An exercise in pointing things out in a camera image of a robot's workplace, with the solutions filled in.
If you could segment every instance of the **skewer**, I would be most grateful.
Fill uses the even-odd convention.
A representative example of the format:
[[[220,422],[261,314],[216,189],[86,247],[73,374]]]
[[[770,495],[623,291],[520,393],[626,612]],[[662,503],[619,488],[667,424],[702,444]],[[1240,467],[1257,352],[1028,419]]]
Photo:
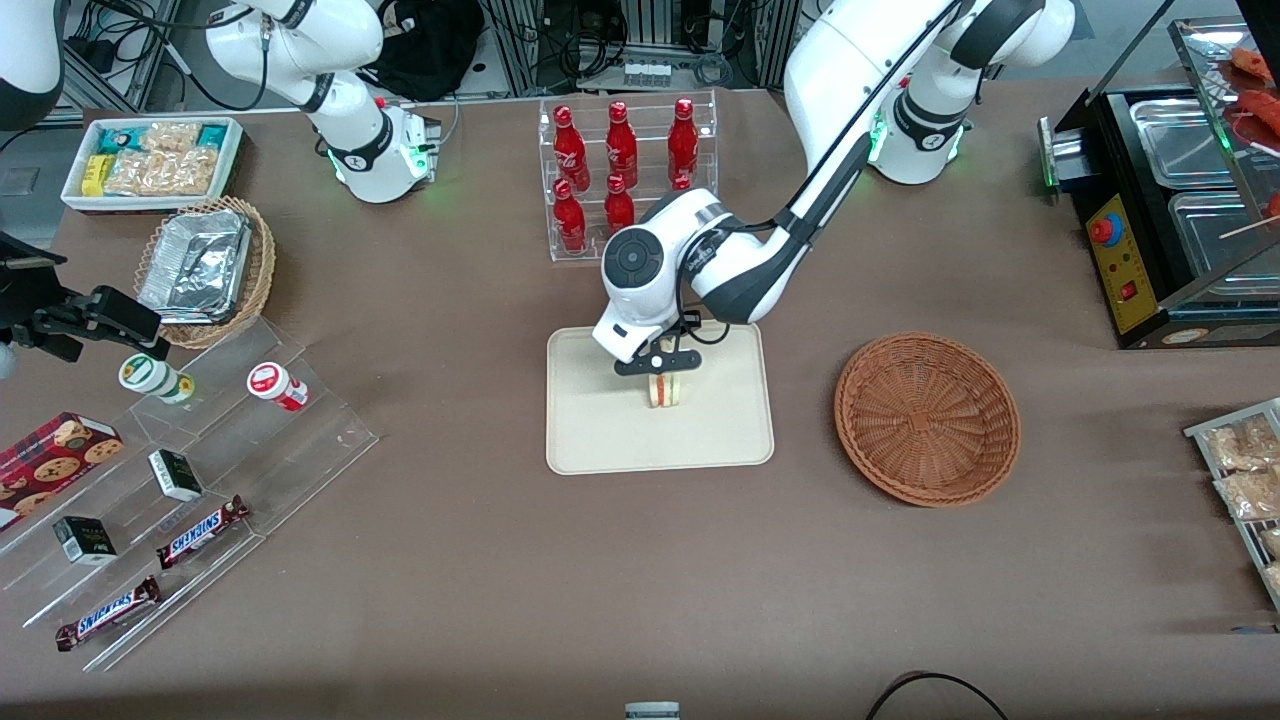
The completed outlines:
[[[1272,217],[1270,217],[1270,218],[1267,218],[1267,219],[1265,219],[1265,220],[1258,220],[1258,222],[1256,222],[1256,223],[1251,223],[1251,224],[1248,224],[1248,225],[1244,225],[1243,228],[1235,228],[1235,229],[1234,229],[1234,231],[1231,231],[1231,232],[1226,232],[1226,233],[1222,233],[1222,234],[1217,236],[1217,238],[1219,238],[1219,240],[1226,240],[1226,238],[1229,238],[1229,237],[1235,237],[1235,236],[1238,236],[1238,234],[1240,234],[1240,233],[1244,233],[1244,232],[1249,232],[1249,231],[1252,231],[1252,229],[1257,229],[1257,228],[1261,228],[1262,225],[1265,225],[1265,224],[1268,224],[1268,223],[1274,223],[1274,222],[1276,222],[1276,220],[1280,220],[1280,215],[1272,215]]]

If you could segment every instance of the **brown tablecloth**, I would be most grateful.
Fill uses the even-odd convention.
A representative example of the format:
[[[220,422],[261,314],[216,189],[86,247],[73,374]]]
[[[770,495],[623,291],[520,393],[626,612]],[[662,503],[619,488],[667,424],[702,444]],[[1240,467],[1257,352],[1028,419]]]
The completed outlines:
[[[243,117],[238,187],[279,245],[266,314],[387,437],[110,673],[55,671],[0,611],[0,716],[860,717],[913,669],[1018,719],[1280,716],[1280,637],[1228,633],[1275,614],[1180,434],[1280,395],[1280,352],[1115,350],[1075,218],[1038,190],[1034,120],[1080,85],[991,83],[942,178],[855,188],[760,323],[769,462],[577,478],[544,461],[545,342],[604,293],[548,260],[536,104],[465,106],[439,181],[387,206],[334,182],[302,115]],[[722,196],[763,219],[799,141],[774,97],[719,100]],[[131,287],[155,223],[68,213],[64,282]],[[909,329],[1018,398],[1021,457],[974,506],[904,506],[836,441],[845,360]],[[24,352],[0,442],[120,413],[124,355]],[[942,685],[881,715],[940,716],[986,715]]]

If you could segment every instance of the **white cup with green label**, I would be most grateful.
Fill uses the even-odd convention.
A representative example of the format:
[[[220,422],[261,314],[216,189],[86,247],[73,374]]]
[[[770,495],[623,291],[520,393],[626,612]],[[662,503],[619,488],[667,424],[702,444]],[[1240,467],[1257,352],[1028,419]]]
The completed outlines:
[[[137,354],[120,365],[120,384],[133,392],[159,397],[161,402],[177,405],[196,392],[196,380],[179,373],[168,363],[150,355]]]

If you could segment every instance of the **cookie box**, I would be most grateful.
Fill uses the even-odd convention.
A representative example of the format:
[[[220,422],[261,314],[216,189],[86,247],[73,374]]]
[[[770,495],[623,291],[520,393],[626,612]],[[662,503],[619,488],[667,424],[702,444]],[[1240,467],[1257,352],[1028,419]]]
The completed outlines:
[[[120,451],[115,428],[61,413],[0,452],[0,530]]]

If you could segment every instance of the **wicker basket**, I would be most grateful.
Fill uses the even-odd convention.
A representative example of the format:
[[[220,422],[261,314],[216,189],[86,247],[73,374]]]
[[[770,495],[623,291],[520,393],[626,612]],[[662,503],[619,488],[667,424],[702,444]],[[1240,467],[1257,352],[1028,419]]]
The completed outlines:
[[[215,210],[236,210],[247,217],[253,223],[253,236],[250,240],[250,255],[244,264],[239,309],[230,320],[220,325],[160,325],[160,337],[191,350],[204,350],[211,346],[241,324],[261,314],[262,306],[266,305],[266,296],[271,292],[271,273],[275,270],[275,241],[271,238],[271,228],[266,227],[262,215],[248,202],[237,197],[219,197],[211,202],[183,208],[178,214],[197,215]],[[155,252],[159,238],[160,228],[157,227],[151,233],[151,242],[142,251],[142,261],[138,264],[137,272],[133,273],[134,295],[142,292],[142,281],[147,277],[151,254]]]
[[[883,337],[854,354],[836,386],[836,429],[867,479],[929,507],[986,497],[1021,445],[1000,374],[968,347],[927,333]]]

